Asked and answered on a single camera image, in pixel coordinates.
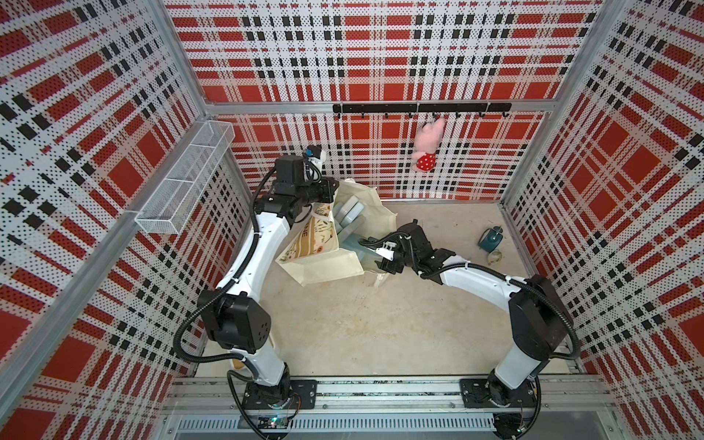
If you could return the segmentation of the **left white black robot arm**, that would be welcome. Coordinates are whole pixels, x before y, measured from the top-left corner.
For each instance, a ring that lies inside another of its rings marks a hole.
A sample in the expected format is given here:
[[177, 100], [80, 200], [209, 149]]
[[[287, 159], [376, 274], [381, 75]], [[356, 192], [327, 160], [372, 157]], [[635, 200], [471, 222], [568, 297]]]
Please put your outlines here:
[[[319, 146], [300, 155], [283, 155], [262, 178], [249, 207], [251, 228], [233, 266], [212, 291], [199, 294], [197, 306], [175, 332], [175, 355], [194, 364], [237, 360], [249, 375], [233, 373], [247, 384], [247, 392], [270, 407], [291, 399], [288, 366], [269, 343], [271, 316], [261, 304], [261, 289], [277, 250], [306, 208], [330, 204], [339, 187], [336, 179], [322, 174], [326, 152]], [[225, 351], [196, 355], [183, 346], [189, 326], [202, 320], [209, 340]]]

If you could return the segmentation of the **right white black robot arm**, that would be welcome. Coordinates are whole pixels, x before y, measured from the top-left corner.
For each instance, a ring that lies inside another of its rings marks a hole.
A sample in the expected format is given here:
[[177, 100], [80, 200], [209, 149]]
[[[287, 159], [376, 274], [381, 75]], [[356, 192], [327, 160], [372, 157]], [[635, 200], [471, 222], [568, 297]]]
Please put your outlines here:
[[383, 238], [361, 238], [359, 245], [381, 257], [377, 266], [386, 273], [409, 268], [422, 280], [471, 293], [509, 316], [513, 344], [487, 377], [477, 402], [506, 408], [521, 390], [537, 396], [538, 375], [551, 360], [579, 357], [573, 318], [546, 277], [506, 275], [433, 247], [417, 221]]

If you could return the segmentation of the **teal alarm clock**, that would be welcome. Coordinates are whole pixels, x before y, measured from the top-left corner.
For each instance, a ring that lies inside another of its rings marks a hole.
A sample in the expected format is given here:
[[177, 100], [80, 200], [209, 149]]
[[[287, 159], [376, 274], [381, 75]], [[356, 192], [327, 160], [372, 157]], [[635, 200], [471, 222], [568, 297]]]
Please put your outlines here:
[[478, 241], [478, 246], [487, 253], [492, 253], [499, 247], [502, 240], [503, 229], [499, 225], [495, 225], [495, 227], [490, 227], [484, 231]]

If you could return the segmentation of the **light blue box in bag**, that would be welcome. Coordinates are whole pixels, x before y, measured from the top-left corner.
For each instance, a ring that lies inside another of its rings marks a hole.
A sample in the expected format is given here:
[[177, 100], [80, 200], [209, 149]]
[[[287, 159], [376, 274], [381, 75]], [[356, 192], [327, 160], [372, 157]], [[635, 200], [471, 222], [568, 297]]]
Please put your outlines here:
[[335, 232], [340, 233], [351, 225], [364, 211], [365, 205], [357, 196], [352, 195], [343, 205], [337, 207], [334, 214]]

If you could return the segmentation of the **pink plush pig toy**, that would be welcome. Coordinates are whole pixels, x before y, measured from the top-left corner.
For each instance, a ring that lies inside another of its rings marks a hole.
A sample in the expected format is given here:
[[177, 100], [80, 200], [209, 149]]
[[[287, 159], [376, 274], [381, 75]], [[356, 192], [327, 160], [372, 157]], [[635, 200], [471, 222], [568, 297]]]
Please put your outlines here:
[[414, 139], [413, 171], [432, 172], [436, 168], [436, 154], [442, 143], [445, 127], [445, 119], [439, 118], [419, 129]]

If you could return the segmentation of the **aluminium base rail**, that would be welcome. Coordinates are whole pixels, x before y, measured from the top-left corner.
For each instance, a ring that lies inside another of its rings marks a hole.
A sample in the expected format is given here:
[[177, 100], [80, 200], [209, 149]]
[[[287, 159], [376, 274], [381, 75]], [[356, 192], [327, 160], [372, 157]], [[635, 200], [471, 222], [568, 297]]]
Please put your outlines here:
[[495, 439], [518, 427], [528, 439], [625, 439], [610, 392], [586, 375], [543, 375], [542, 395], [519, 392], [494, 406], [477, 376], [318, 377], [295, 381], [301, 403], [247, 408], [244, 420], [225, 379], [176, 381], [159, 439]]

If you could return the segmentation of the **black wall hook rail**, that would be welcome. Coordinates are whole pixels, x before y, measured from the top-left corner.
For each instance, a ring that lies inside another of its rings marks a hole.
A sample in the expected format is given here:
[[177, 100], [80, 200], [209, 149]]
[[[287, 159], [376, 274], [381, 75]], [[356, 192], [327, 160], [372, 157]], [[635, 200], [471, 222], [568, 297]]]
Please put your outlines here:
[[370, 115], [370, 114], [407, 114], [415, 115], [429, 113], [440, 114], [478, 114], [499, 113], [508, 114], [512, 110], [512, 103], [401, 103], [401, 104], [333, 104], [332, 110], [336, 115]]

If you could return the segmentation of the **cream floral canvas bag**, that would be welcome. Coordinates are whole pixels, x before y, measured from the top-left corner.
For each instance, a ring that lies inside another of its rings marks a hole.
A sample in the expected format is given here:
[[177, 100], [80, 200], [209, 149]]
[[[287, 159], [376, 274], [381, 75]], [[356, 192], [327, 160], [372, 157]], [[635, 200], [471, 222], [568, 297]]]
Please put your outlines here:
[[[355, 195], [365, 205], [364, 211], [340, 233], [336, 232], [334, 214]], [[280, 253], [275, 262], [302, 286], [333, 282], [365, 273], [377, 276], [376, 284], [385, 280], [379, 271], [365, 271], [354, 252], [341, 249], [340, 243], [351, 234], [362, 238], [383, 238], [397, 229], [397, 214], [382, 204], [377, 191], [352, 179], [339, 183], [333, 203], [317, 203], [313, 213], [297, 236]]]

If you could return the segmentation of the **teal pencil case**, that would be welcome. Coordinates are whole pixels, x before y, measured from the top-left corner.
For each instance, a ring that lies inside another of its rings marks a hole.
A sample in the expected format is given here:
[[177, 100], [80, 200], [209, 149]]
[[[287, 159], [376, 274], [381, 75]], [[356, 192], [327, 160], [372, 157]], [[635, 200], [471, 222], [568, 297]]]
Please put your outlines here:
[[381, 256], [373, 250], [361, 246], [359, 244], [361, 238], [362, 236], [359, 234], [351, 234], [340, 243], [340, 247], [354, 252], [365, 271], [379, 271], [377, 263], [381, 261]]

